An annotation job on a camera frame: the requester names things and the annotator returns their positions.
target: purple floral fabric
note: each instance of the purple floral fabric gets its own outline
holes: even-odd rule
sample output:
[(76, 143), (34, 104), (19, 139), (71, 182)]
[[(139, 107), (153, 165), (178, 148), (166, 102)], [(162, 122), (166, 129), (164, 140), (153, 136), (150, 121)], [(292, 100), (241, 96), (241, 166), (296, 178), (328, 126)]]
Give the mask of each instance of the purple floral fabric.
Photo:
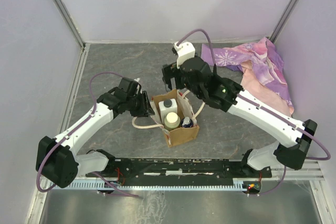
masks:
[[(246, 43), (233, 48), (214, 48), (216, 65), (243, 72), (241, 64), (251, 61), (252, 70), (258, 81), (284, 99), (293, 107), (289, 96), (288, 85), (283, 77), (283, 60), (278, 55), (275, 45), (267, 38), (259, 42)], [(202, 59), (213, 66), (210, 49), (202, 45)]]

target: brown paper bag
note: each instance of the brown paper bag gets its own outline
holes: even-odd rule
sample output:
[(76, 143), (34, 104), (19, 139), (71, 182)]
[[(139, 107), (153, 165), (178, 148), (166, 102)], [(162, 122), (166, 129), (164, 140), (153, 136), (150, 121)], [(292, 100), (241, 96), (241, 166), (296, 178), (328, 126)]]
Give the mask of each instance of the brown paper bag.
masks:
[[(132, 121), (133, 126), (139, 129), (149, 129), (152, 127), (160, 127), (163, 132), (163, 135), (167, 142), (168, 147), (180, 145), (180, 144), (183, 144), (183, 143), (186, 143), (186, 142), (189, 142), (195, 139), (197, 137), (198, 131), (200, 130), (200, 127), (197, 125), (196, 117), (203, 109), (205, 103), (203, 103), (200, 109), (198, 110), (198, 112), (194, 114), (193, 108), (189, 102), (189, 99), (185, 97), (185, 95), (188, 93), (189, 91), (186, 91), (184, 94), (182, 94), (181, 91), (177, 91), (176, 89), (174, 89), (167, 94), (153, 96), (150, 104), (151, 104), (152, 109), (155, 112), (155, 115), (151, 116), (151, 118), (154, 120), (156, 124), (149, 125), (149, 126), (138, 126), (135, 124), (136, 118), (134, 118)], [(163, 123), (161, 122), (159, 102), (167, 100), (167, 99), (176, 99), (177, 114), (179, 115), (181, 119), (188, 116), (191, 120), (193, 120), (194, 126), (192, 128), (179, 127), (172, 131), (168, 131), (164, 128)]]

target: black bracket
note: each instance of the black bracket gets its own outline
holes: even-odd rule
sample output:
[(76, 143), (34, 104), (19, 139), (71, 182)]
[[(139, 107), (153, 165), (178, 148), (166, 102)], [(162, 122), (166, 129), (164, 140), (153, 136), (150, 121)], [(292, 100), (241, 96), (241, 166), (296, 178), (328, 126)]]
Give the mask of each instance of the black bracket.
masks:
[(258, 178), (260, 172), (264, 178), (271, 177), (271, 171), (267, 168), (255, 171), (253, 174), (244, 174), (240, 162), (228, 159), (153, 159), (113, 156), (106, 169), (100, 174), (104, 177), (117, 177), (117, 168), (125, 178), (125, 186), (230, 186), (233, 185), (233, 178)]
[[(314, 136), (317, 123), (309, 119), (305, 121), (303, 125), (305, 126), (304, 130)], [(283, 165), (294, 170), (299, 170), (305, 162), (311, 141), (309, 137), (303, 134), (302, 138), (296, 140), (298, 144), (290, 148), (279, 144), (278, 148), (274, 151), (274, 155)]]
[(103, 103), (113, 110), (113, 117), (125, 111), (130, 111), (132, 116), (149, 116), (154, 111), (150, 106), (146, 91), (141, 93), (141, 85), (129, 78), (122, 78), (117, 88), (102, 94), (97, 103)]
[[(47, 155), (47, 153), (56, 145), (55, 139), (47, 136), (41, 139), (38, 144), (36, 171)], [(56, 148), (51, 154), (47, 163), (42, 169), (42, 175), (54, 182), (60, 188), (65, 188), (76, 178), (78, 173), (78, 163), (75, 162), (69, 146), (62, 146)]]
[(187, 88), (208, 106), (227, 112), (243, 87), (237, 82), (212, 72), (208, 63), (200, 57), (186, 60), (179, 69), (176, 62), (162, 67), (163, 81), (172, 89), (175, 79), (177, 89)]

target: pink cloth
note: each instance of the pink cloth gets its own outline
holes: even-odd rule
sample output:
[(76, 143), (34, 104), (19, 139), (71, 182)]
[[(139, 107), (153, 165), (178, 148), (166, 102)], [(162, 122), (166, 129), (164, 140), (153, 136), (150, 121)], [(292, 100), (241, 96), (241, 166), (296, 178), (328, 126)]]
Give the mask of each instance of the pink cloth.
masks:
[(244, 89), (250, 92), (255, 98), (259, 99), (261, 102), (267, 104), (273, 109), (281, 112), (286, 116), (291, 116), (293, 114), (294, 108), (288, 106), (287, 102), (274, 93), (272, 90), (266, 88), (262, 85), (256, 75), (254, 74), (250, 61), (243, 62), (241, 64), (243, 68), (243, 79), (240, 83)]
[[(288, 86), (282, 74), (284, 63), (275, 45), (267, 38), (233, 48), (214, 48), (218, 67), (244, 73), (241, 85), (275, 110), (291, 116), (294, 111)], [(210, 49), (202, 45), (202, 59), (213, 65)]]

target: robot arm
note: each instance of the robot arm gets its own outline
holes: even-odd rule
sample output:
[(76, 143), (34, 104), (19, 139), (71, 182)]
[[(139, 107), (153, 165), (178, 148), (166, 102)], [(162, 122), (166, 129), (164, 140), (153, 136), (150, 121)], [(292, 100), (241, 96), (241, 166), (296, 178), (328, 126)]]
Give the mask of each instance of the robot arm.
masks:
[[(296, 128), (313, 135), (317, 127), (314, 121), (308, 120), (303, 123), (289, 118), (256, 99), (233, 80), (212, 72), (207, 63), (195, 56), (195, 49), (190, 42), (179, 46), (175, 43), (173, 52), (178, 55), (177, 62), (162, 67), (163, 81), (170, 89), (171, 79), (174, 78), (177, 89), (189, 89), (210, 107), (240, 116), (278, 141), (261, 149), (248, 150), (243, 158), (244, 165), (254, 170), (279, 163), (292, 169), (302, 167), (311, 139), (302, 135)], [(259, 107), (252, 105), (248, 100), (254, 101)], [(296, 128), (260, 109), (261, 107), (286, 119), (296, 125)]]
[(125, 111), (140, 117), (154, 114), (146, 91), (141, 92), (140, 84), (129, 78), (122, 78), (117, 88), (101, 95), (95, 111), (94, 108), (69, 129), (54, 138), (45, 136), (39, 142), (36, 171), (50, 150), (65, 139), (50, 155), (41, 173), (61, 188), (68, 186), (76, 176), (106, 168), (110, 155), (103, 150), (77, 155), (84, 143), (101, 127)]

